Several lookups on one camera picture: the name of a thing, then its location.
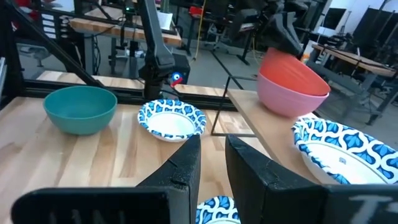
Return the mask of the black partition screen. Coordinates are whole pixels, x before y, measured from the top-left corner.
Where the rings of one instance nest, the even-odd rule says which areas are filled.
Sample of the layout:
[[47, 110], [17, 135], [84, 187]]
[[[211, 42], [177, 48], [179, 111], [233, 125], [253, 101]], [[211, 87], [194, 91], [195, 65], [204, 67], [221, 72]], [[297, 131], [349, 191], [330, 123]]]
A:
[[368, 8], [353, 33], [354, 41], [382, 46], [389, 37], [398, 37], [398, 34], [391, 34], [397, 24], [398, 11]]

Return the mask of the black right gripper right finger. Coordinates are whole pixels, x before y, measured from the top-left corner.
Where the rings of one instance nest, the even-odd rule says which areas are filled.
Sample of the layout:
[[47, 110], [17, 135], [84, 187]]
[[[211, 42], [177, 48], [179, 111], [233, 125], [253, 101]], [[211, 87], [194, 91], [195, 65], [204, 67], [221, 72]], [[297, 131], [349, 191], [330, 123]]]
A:
[[397, 185], [319, 185], [236, 136], [226, 166], [241, 224], [398, 224]]

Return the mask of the wooden workbench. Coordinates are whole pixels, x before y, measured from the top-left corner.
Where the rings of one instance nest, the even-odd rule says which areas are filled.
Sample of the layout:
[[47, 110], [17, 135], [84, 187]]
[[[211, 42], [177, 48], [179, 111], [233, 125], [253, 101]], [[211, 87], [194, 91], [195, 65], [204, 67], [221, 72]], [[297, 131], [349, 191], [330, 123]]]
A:
[[[320, 44], [312, 44], [312, 47], [314, 49], [319, 50], [321, 53], [326, 52], [326, 56], [321, 62], [322, 66], [326, 64], [330, 56], [334, 56], [340, 60], [344, 60], [345, 62], [355, 65], [356, 68], [359, 67], [365, 69], [367, 71], [368, 76], [366, 77], [363, 83], [364, 91], [367, 91], [370, 88], [371, 84], [374, 83], [377, 76], [392, 78], [393, 81], [396, 80], [398, 81], [398, 70], [393, 70], [391, 68], [388, 68], [381, 63], [375, 62], [366, 57], [362, 57], [359, 54], [337, 50], [329, 46], [320, 45]], [[386, 98], [382, 101], [382, 103], [377, 107], [377, 109], [373, 113], [371, 113], [367, 125], [373, 125], [376, 122], [376, 120], [380, 118], [382, 114], [385, 112], [387, 106], [391, 104], [398, 96], [398, 84], [394, 85], [395, 87], [386, 96]]]
[[[118, 19], [119, 17], [121, 17], [123, 15], [121, 9], [116, 9], [116, 8], [108, 7], [108, 6], [103, 6], [103, 9], [113, 19]], [[85, 15], [99, 17], [99, 18], [105, 18], [103, 13], [98, 8], [87, 12]], [[139, 16], [134, 17], [134, 22], [136, 22], [137, 25], [142, 25], [141, 18]], [[120, 38], [120, 36], [121, 36], [121, 26], [119, 26], [119, 25], [107, 24], [104, 22], [91, 21], [91, 20], [79, 19], [79, 18], [72, 19], [70, 21], [70, 25], [75, 31], [84, 33], [84, 34], [100, 34], [101, 33], [100, 35], [108, 35], [110, 37], [114, 37], [117, 39]], [[182, 44], [182, 38], [178, 32], [177, 32], [177, 34], [162, 33], [162, 37], [163, 37], [164, 43], [166, 45], [173, 45], [173, 46], [179, 47]], [[125, 27], [124, 38], [135, 40], [135, 41], [144, 41], [144, 42], [146, 41], [144, 31], [142, 29], [139, 29], [138, 26], [135, 29]]]

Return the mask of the pink plastic bowl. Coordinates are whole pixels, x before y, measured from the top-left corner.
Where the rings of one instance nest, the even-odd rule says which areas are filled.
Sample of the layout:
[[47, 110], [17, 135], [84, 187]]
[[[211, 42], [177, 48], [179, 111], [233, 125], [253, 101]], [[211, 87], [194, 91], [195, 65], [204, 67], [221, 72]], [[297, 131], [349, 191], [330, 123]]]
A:
[[282, 87], [266, 77], [257, 77], [257, 95], [259, 101], [272, 112], [293, 118], [315, 111], [328, 97], [299, 93]]

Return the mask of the black metal rig frame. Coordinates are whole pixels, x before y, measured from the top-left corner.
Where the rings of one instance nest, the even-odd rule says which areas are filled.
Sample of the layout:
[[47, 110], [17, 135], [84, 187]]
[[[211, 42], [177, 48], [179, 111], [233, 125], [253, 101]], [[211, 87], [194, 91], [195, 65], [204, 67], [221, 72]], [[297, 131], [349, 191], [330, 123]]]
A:
[[[147, 42], [145, 64], [139, 70], [139, 76], [144, 79], [144, 89], [109, 87], [94, 79], [83, 67], [77, 64], [57, 43], [41, 31], [32, 19], [20, 10], [11, 0], [0, 0], [0, 37], [5, 40], [4, 55], [8, 62], [5, 75], [6, 91], [10, 98], [17, 96], [45, 98], [61, 93], [62, 101], [71, 98], [73, 102], [83, 99], [89, 93], [90, 101], [103, 100], [106, 95], [118, 103], [126, 105], [140, 105], [150, 100], [156, 100], [162, 92], [164, 81], [169, 79], [174, 68], [174, 58], [166, 48], [160, 34], [160, 25], [154, 2], [138, 0], [137, 8], [144, 26]], [[63, 63], [71, 68], [82, 84], [72, 85], [61, 82], [24, 80], [21, 64], [17, 56], [16, 43], [13, 37], [12, 22], [19, 23], [21, 28], [30, 32], [32, 36], [43, 42], [45, 48]]]

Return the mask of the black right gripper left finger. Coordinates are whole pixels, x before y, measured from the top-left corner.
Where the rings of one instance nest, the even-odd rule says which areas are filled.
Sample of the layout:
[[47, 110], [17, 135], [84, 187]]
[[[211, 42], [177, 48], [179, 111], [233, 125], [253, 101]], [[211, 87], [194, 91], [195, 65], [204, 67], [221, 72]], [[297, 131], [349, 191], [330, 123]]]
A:
[[44, 188], [19, 197], [13, 224], [195, 224], [201, 141], [194, 135], [135, 187]]

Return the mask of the grey office chair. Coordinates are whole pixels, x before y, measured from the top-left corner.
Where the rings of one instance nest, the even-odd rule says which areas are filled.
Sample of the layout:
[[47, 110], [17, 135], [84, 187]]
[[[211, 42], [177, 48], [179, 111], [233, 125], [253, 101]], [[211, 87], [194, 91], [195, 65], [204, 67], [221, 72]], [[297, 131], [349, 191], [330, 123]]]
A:
[[43, 67], [42, 61], [51, 56], [50, 52], [42, 46], [18, 43], [17, 49], [21, 55], [36, 59], [38, 67]]

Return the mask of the white paper sheet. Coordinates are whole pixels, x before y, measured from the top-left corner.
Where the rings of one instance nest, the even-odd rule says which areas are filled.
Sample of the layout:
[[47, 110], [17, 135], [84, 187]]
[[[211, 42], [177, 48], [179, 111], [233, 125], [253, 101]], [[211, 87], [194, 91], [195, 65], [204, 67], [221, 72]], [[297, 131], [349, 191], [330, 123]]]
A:
[[157, 11], [160, 28], [163, 30], [170, 30], [172, 25], [173, 14]]

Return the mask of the wooden shelf with black legs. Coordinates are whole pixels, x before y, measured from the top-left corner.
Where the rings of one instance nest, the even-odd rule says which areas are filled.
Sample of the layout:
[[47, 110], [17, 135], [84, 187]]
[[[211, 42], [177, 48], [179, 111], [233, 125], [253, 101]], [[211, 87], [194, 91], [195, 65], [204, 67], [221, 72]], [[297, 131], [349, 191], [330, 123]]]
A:
[[301, 153], [294, 147], [291, 127], [296, 122], [296, 119], [279, 116], [268, 110], [259, 101], [255, 91], [229, 89], [230, 81], [238, 79], [243, 80], [244, 77], [230, 76], [226, 81], [223, 96], [211, 129], [211, 135], [226, 136], [225, 133], [216, 133], [215, 128], [220, 112], [224, 109], [224, 101], [228, 97], [253, 131], [252, 134], [237, 134], [237, 137], [257, 137], [271, 159], [318, 184], [319, 181], [304, 164]]

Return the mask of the teal plastic bowl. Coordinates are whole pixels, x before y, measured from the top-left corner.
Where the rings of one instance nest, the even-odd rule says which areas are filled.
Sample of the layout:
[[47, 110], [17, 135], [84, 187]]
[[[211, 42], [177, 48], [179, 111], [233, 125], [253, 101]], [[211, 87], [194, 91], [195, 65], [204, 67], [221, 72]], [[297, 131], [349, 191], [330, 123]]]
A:
[[68, 134], [91, 135], [112, 120], [118, 99], [109, 90], [94, 86], [71, 86], [44, 98], [43, 107], [51, 122]]

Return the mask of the blue-patterned white paper bowl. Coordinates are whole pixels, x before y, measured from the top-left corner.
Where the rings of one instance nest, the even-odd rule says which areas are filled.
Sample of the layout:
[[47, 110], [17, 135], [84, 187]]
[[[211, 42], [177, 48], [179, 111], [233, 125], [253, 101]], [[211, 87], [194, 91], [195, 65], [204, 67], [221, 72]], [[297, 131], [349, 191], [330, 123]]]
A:
[[219, 195], [198, 204], [195, 224], [241, 224], [234, 199]]
[[143, 104], [137, 120], [155, 138], [167, 142], [181, 142], [193, 135], [202, 135], [206, 128], [206, 116], [202, 110], [171, 99]]
[[398, 151], [357, 129], [320, 118], [292, 127], [295, 147], [324, 184], [398, 184]]

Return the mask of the small blue red toy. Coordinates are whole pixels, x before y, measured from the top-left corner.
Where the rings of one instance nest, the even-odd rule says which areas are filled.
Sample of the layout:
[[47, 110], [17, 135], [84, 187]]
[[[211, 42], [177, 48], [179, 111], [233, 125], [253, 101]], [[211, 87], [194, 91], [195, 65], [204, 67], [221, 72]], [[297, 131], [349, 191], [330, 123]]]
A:
[[181, 82], [183, 82], [183, 75], [179, 72], [174, 72], [171, 76], [170, 86], [174, 88], [176, 85], [181, 84]]

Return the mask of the orange plastic bowl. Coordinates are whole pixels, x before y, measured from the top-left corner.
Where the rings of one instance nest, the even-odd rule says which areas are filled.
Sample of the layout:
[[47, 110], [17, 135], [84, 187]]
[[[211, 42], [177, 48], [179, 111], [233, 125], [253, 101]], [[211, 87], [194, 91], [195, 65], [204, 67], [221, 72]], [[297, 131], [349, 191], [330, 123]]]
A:
[[324, 96], [330, 86], [311, 68], [291, 54], [268, 48], [259, 69], [268, 80], [292, 91], [312, 96]]

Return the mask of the black computer monitor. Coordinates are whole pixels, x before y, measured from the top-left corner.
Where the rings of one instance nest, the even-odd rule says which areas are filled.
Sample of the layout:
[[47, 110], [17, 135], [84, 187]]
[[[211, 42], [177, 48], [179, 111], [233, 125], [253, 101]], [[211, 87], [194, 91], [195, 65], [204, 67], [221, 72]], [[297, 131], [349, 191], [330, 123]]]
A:
[[335, 30], [345, 12], [346, 9], [344, 8], [329, 8], [323, 20], [322, 27]]

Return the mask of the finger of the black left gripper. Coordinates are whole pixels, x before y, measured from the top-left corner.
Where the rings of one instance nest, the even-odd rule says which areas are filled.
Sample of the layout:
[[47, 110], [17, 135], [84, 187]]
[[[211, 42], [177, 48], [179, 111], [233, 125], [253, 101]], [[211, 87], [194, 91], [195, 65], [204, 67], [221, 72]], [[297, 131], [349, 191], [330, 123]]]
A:
[[281, 52], [291, 54], [290, 34], [287, 30], [287, 13], [288, 12], [282, 12], [271, 16], [271, 46]]
[[291, 54], [298, 56], [299, 54], [302, 53], [302, 46], [301, 46], [301, 41], [298, 38], [298, 35], [295, 31], [294, 28], [294, 23], [295, 21], [295, 13], [294, 12], [288, 12], [287, 13], [287, 30], [290, 34], [290, 43], [291, 43]]

